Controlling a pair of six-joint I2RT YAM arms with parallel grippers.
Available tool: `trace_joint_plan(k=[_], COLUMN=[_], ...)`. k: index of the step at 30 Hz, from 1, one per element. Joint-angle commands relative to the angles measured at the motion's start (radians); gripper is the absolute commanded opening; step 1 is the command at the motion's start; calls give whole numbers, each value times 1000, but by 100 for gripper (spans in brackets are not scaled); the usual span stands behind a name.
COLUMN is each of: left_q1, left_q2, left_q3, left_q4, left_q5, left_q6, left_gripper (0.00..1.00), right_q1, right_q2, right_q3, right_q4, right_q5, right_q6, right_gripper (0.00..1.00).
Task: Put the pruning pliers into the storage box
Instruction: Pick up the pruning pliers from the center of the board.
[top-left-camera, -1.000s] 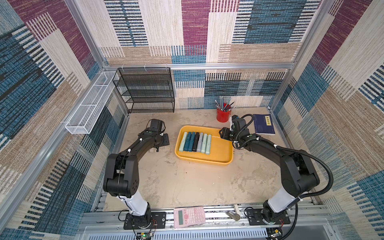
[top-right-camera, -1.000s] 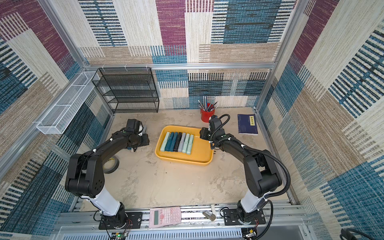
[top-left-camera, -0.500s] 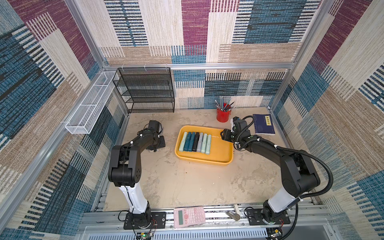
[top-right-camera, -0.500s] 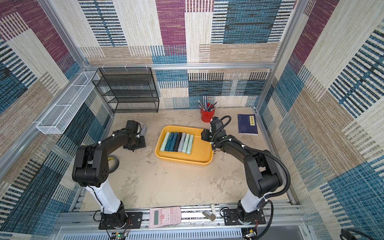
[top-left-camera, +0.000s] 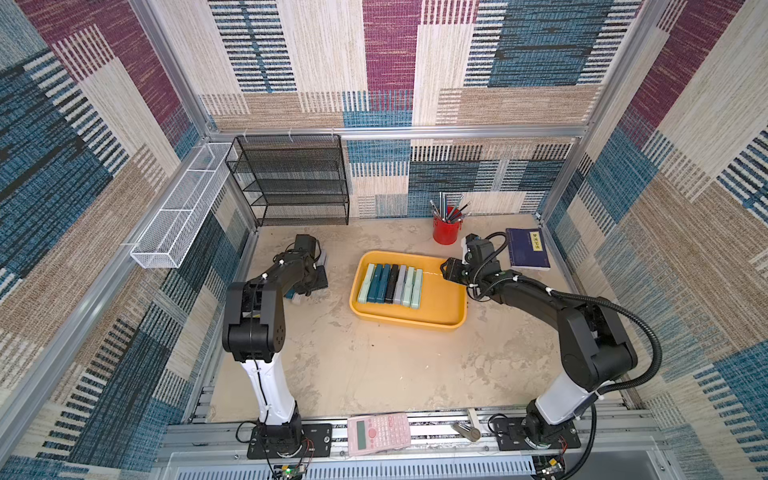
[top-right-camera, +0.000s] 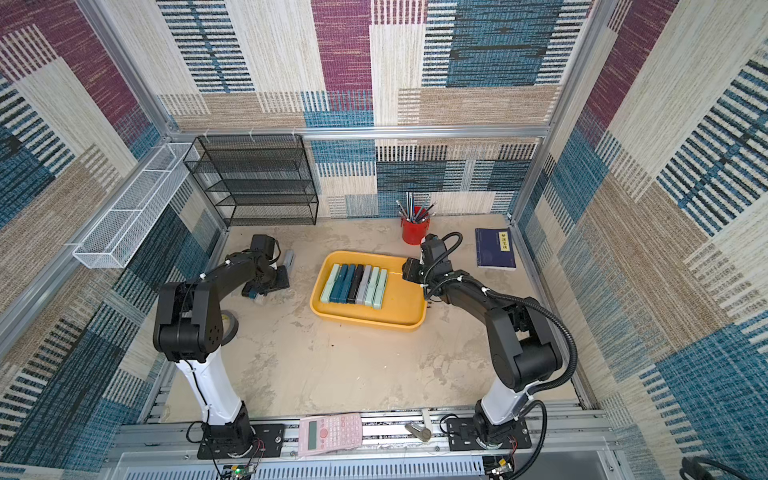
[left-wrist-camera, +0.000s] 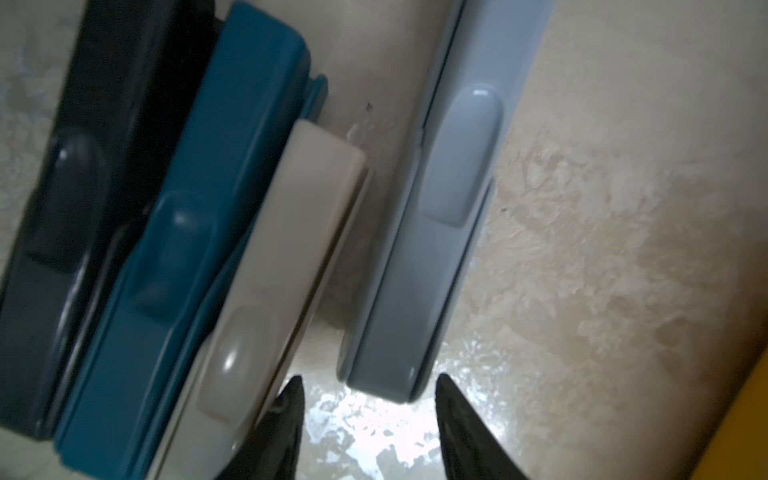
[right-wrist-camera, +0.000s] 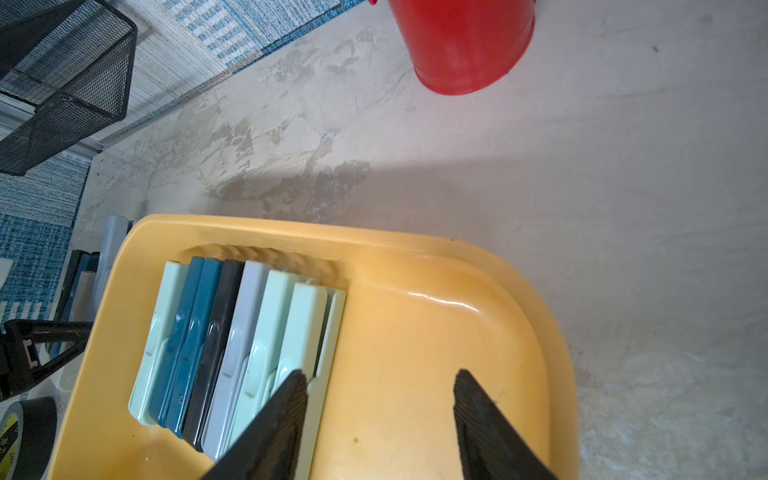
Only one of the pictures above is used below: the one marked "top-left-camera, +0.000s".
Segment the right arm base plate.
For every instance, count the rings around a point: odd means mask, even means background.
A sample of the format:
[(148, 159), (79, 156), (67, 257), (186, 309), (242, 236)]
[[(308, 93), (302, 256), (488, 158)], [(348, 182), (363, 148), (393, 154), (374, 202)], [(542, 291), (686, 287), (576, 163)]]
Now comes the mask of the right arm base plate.
[(573, 421), (550, 425), (533, 417), (493, 415), (488, 420), (500, 451), (578, 449), (582, 446)]

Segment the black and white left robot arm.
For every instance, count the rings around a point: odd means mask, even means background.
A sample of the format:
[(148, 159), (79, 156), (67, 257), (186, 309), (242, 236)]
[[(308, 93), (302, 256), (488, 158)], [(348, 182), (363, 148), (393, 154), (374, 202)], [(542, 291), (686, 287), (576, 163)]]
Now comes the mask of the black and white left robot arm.
[(284, 298), (328, 287), (321, 256), (313, 237), (299, 235), (265, 272), (226, 290), (222, 346), (245, 370), (257, 396), (254, 433), (259, 445), (278, 456), (294, 453), (304, 442), (298, 404), (280, 357), (287, 338)]

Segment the black pruning pliers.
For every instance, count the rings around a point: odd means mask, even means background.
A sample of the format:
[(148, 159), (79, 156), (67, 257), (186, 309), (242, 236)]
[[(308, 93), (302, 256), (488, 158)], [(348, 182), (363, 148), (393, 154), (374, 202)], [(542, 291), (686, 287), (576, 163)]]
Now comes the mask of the black pruning pliers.
[(387, 284), (386, 284), (386, 290), (385, 290), (385, 296), (384, 296), (384, 302), (386, 304), (392, 304), (394, 302), (394, 293), (399, 277), (399, 270), (400, 266), (397, 264), (392, 264), (390, 268), (390, 273), (387, 278)]

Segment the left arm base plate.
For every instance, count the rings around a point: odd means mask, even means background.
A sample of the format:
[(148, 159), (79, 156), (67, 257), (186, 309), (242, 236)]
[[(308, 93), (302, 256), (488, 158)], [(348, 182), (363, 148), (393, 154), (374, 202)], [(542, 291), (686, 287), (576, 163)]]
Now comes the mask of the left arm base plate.
[(249, 460), (326, 458), (330, 456), (332, 434), (330, 423), (258, 424), (252, 430), (246, 457)]

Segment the yellow plastic storage tray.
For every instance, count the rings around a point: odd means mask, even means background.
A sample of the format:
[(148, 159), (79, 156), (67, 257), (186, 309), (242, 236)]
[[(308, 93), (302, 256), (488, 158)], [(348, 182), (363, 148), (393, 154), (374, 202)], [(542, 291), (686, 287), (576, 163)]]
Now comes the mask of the yellow plastic storage tray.
[[(422, 269), (422, 293), (418, 309), (398, 305), (361, 303), (357, 300), (359, 290), (369, 264), (405, 264)], [(363, 320), (388, 323), (413, 328), (428, 328), (438, 331), (452, 331), (459, 328), (467, 318), (467, 295), (462, 286), (444, 280), (440, 271), (443, 259), (434, 256), (401, 252), (372, 250), (359, 261), (349, 306), (352, 312)]]

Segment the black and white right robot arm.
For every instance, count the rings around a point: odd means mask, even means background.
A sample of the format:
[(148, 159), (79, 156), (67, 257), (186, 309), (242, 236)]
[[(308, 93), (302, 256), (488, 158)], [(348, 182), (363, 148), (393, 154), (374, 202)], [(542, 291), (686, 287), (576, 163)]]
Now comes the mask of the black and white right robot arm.
[[(440, 271), (480, 299), (522, 310), (557, 332), (562, 373), (528, 404), (519, 424), (531, 448), (555, 443), (602, 395), (643, 385), (660, 370), (663, 350), (650, 325), (605, 298), (558, 291), (514, 270), (496, 269), (481, 277), (457, 258), (443, 262)], [(621, 377), (637, 367), (638, 355), (622, 318), (645, 334), (652, 350), (646, 370), (625, 381)]]

